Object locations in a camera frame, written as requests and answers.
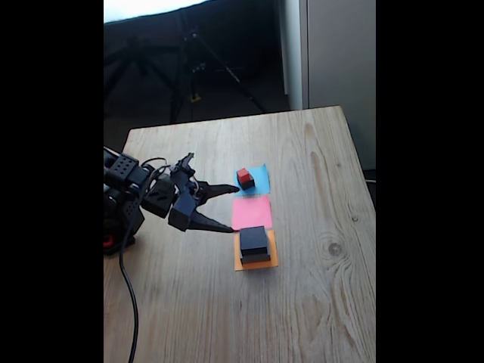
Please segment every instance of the tripod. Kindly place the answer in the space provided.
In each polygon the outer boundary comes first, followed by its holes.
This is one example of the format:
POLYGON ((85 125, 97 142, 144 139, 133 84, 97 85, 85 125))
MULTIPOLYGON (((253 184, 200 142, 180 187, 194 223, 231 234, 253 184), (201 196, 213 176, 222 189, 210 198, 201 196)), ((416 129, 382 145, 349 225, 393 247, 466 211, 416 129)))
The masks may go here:
MULTIPOLYGON (((187 20, 183 10, 178 13, 178 20, 181 22, 182 27, 187 29, 187 20)), ((151 70, 157 78, 161 80, 172 92, 172 97, 170 99, 170 112, 169 121, 174 123, 178 118, 180 110, 183 105, 183 97, 180 92, 180 83, 182 78, 182 69, 184 63, 184 56, 187 58, 187 65, 191 71, 191 102, 196 101, 198 95, 195 89, 195 76, 196 73, 203 70, 203 63, 197 63, 195 61, 198 58, 193 43, 197 42, 202 45, 203 48, 212 56, 212 58, 217 61, 222 68, 230 75, 230 77, 235 81, 235 85, 239 92, 249 98, 256 106, 260 109, 262 113, 265 113, 265 108, 256 100, 252 93, 244 86, 244 84, 238 79, 230 67, 208 46, 203 37, 199 34, 197 29, 192 29, 190 31, 184 32, 180 41, 180 45, 176 46, 155 46, 155 45, 141 45, 136 37, 132 38, 128 42, 128 46, 120 51, 117 51, 104 58, 104 67, 107 67, 117 61, 119 61, 119 66, 113 71, 111 77, 107 80, 104 86, 104 102, 106 102, 110 93, 112 92, 114 86, 118 83, 120 78, 123 76, 124 72, 130 64, 135 64, 139 69, 142 76, 147 75, 148 70, 151 70), (159 54, 176 54, 178 53, 178 61, 176 66, 175 81, 172 81, 151 59, 155 55, 159 54)))

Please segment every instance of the small black cube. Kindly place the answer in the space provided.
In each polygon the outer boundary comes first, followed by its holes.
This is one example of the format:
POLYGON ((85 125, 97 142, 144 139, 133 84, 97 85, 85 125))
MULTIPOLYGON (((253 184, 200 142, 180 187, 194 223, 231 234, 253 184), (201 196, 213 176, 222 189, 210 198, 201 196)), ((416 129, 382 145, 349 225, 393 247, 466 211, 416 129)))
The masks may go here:
POLYGON ((242 264, 269 261, 271 251, 264 226, 240 230, 240 261, 242 264))

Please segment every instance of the pink paper square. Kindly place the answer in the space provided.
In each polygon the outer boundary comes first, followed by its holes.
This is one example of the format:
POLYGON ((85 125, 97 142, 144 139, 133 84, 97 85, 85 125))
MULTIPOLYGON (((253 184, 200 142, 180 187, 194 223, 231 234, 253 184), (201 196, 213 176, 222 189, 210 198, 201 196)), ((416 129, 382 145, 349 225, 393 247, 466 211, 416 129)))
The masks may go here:
POLYGON ((269 196, 257 198, 235 198, 232 207, 232 228, 239 231, 241 228, 257 227, 263 225, 272 228, 272 213, 269 196))

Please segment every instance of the white light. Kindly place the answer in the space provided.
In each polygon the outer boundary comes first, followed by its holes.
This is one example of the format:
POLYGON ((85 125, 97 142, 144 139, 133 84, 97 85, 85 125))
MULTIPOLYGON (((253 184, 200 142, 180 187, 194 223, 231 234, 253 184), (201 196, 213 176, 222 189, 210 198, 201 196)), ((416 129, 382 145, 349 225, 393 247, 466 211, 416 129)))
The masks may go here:
POLYGON ((104 22, 166 13, 206 0, 104 0, 104 22))

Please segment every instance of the black cable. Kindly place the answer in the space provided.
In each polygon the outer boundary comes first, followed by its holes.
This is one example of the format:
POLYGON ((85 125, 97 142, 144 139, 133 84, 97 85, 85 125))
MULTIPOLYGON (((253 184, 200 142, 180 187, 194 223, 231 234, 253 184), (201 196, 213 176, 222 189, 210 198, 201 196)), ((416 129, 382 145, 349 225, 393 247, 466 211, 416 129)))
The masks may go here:
MULTIPOLYGON (((146 160, 141 165, 143 166, 145 163, 147 163, 151 160, 158 160, 158 159, 163 159, 163 160, 166 161, 166 159, 163 158, 163 157, 158 157, 158 158, 155 157, 153 159, 146 160)), ((121 273, 123 274, 124 281, 126 282, 126 285, 128 285, 129 295, 131 297, 131 302, 132 302, 132 305, 133 305, 133 312, 134 312, 134 315, 135 315, 135 329, 133 331, 133 341, 132 341, 132 344, 131 344, 131 352, 129 353, 128 363, 132 363, 133 359, 135 359, 136 343, 138 342, 138 305, 136 304, 135 291, 133 290, 133 286, 131 285, 131 281, 129 280, 128 274, 126 273, 126 270, 124 268, 123 254, 124 254, 124 249, 126 248, 126 242, 128 240, 129 233, 132 230, 133 225, 135 224, 136 211, 138 210, 139 206, 141 205, 141 201, 143 200, 143 197, 144 197, 144 194, 147 190, 147 187, 152 182, 152 179, 153 179, 153 176, 155 175, 155 172, 156 172, 156 170, 154 170, 150 174, 150 176, 147 178, 147 181, 141 187, 139 198, 135 203, 135 207, 133 208, 133 214, 132 214, 132 217, 130 218, 128 228, 126 229, 126 233, 124 234, 123 240, 121 241, 121 250, 119 252, 119 268, 121 268, 121 273)))
POLYGON ((146 165, 146 163, 149 163, 150 161, 154 161, 154 160, 164 160, 165 163, 166 163, 166 159, 164 157, 152 157, 151 159, 148 159, 146 161, 144 161, 142 164, 141 164, 141 168, 146 165))

